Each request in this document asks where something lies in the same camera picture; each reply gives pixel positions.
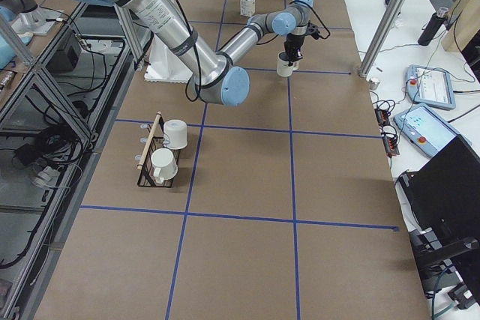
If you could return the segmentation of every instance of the power strip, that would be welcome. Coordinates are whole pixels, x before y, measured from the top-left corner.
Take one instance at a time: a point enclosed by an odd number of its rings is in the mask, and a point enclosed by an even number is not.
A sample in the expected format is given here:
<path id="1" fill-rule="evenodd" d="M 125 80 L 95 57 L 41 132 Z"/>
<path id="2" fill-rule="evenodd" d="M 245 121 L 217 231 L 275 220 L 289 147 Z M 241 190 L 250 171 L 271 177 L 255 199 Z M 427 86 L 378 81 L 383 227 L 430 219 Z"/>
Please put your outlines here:
<path id="1" fill-rule="evenodd" d="M 397 136 L 394 133 L 384 131 L 384 127 L 393 127 L 390 123 L 389 112 L 384 109 L 375 109 L 375 117 L 382 134 L 383 147 L 388 157 L 400 155 L 397 147 Z"/>

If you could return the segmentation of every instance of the table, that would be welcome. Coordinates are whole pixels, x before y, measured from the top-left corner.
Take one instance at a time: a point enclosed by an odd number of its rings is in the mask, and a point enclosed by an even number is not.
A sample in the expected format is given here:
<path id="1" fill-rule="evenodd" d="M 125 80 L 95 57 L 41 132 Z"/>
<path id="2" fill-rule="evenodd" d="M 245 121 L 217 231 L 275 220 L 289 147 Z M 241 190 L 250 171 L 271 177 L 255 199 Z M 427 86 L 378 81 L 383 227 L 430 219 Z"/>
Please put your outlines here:
<path id="1" fill-rule="evenodd" d="M 384 0 L 345 0 L 345 2 L 350 21 L 352 22 L 352 29 L 355 32 L 358 50 L 366 51 L 385 11 Z M 423 25 L 428 22 L 432 13 L 434 13 L 434 8 L 428 0 L 406 0 L 401 8 L 400 17 L 396 22 L 397 26 L 389 32 L 382 49 L 390 49 L 393 46 L 403 44 L 416 44 L 422 33 Z M 404 98 L 402 88 L 405 84 L 404 74 L 406 68 L 410 64 L 426 65 L 430 59 L 429 67 L 442 67 L 461 79 L 472 81 L 471 70 L 468 66 L 464 68 L 465 60 L 463 56 L 459 52 L 446 52 L 441 44 L 439 45 L 441 39 L 439 37 L 436 40 L 432 40 L 429 46 L 405 46 L 381 52 L 375 61 L 374 67 L 368 74 L 368 77 L 375 76 L 381 80 L 379 88 L 375 91 L 379 98 L 381 100 L 401 100 Z M 480 84 L 477 81 L 468 83 L 453 80 L 454 90 L 480 89 Z M 444 119 L 455 118 L 480 103 L 480 94 L 456 94 L 455 100 L 457 102 L 456 109 L 450 111 L 435 109 L 435 111 Z M 409 98 L 401 102 L 395 107 L 391 119 L 393 115 L 410 108 L 411 104 Z M 472 141 L 473 149 L 480 154 L 480 124 L 478 121 L 473 120 L 476 117 L 478 117 L 478 114 L 472 112 L 452 124 Z M 391 165 L 393 178 L 396 178 L 407 169 L 412 171 L 419 170 L 429 160 L 405 136 L 402 136 L 399 149 L 400 155 L 393 158 Z M 413 218 L 410 205 L 408 205 L 408 201 L 399 186 L 397 186 L 397 194 L 407 228 L 410 231 L 418 228 L 419 226 Z M 450 299 L 444 290 L 442 295 L 436 299 L 436 308 L 440 310 L 449 302 Z M 475 304 L 468 310 L 454 310 L 442 316 L 443 319 L 459 320 L 478 319 L 479 317 L 480 307 L 478 304 Z"/>
<path id="2" fill-rule="evenodd" d="M 246 21 L 239 0 L 180 2 L 216 49 Z M 331 37 L 289 79 L 281 39 L 253 49 L 238 108 L 133 78 L 35 319 L 427 318 L 344 0 L 315 7 Z M 140 189 L 158 110 L 189 146 L 172 189 Z"/>

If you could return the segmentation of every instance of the label sticker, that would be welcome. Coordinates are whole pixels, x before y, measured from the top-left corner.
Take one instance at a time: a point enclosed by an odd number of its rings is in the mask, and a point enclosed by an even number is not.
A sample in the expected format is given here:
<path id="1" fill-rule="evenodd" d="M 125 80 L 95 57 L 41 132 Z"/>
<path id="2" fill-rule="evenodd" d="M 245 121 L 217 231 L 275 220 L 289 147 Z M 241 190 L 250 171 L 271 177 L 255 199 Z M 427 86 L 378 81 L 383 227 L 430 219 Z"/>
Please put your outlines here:
<path id="1" fill-rule="evenodd" d="M 160 31 L 173 18 L 167 7 L 158 0 L 152 0 L 137 15 L 155 33 Z"/>

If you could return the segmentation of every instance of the mug rack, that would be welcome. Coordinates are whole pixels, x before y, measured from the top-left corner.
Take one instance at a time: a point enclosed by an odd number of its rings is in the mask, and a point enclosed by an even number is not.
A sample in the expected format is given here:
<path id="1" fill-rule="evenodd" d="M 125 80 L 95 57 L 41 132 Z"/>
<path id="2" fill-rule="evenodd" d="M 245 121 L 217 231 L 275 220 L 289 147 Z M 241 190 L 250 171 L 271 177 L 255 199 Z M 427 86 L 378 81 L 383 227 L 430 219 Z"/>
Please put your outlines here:
<path id="1" fill-rule="evenodd" d="M 164 147 L 164 119 L 161 112 L 157 113 L 153 124 L 151 125 L 150 132 L 148 134 L 147 142 L 143 148 L 143 153 L 140 158 L 138 165 L 136 166 L 140 170 L 140 175 L 136 185 L 139 187 L 166 187 L 171 188 L 175 177 L 169 180 L 165 180 L 163 183 L 159 184 L 155 181 L 153 176 L 153 171 L 155 170 L 152 162 L 150 161 L 150 156 L 157 149 Z M 156 136 L 155 131 L 157 127 L 160 127 L 162 131 L 161 136 Z M 177 164 L 179 163 L 180 150 L 172 150 L 173 156 Z"/>

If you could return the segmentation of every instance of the white cup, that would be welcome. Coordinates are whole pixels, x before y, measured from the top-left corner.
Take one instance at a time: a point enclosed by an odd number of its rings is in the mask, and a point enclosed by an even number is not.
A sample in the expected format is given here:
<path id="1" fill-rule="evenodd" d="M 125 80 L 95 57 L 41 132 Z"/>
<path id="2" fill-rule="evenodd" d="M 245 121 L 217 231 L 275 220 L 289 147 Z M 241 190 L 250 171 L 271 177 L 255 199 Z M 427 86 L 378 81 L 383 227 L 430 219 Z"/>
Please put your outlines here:
<path id="1" fill-rule="evenodd" d="M 277 56 L 277 74 L 283 78 L 292 76 L 294 70 L 299 68 L 299 62 L 296 61 L 293 65 L 288 65 L 288 57 L 285 52 L 279 52 Z"/>
<path id="2" fill-rule="evenodd" d="M 187 146 L 187 123 L 183 120 L 168 120 L 163 125 L 163 146 L 172 150 Z"/>
<path id="3" fill-rule="evenodd" d="M 155 182 L 162 184 L 177 175 L 179 168 L 171 150 L 166 148 L 155 150 L 150 156 L 150 161 L 154 167 Z"/>

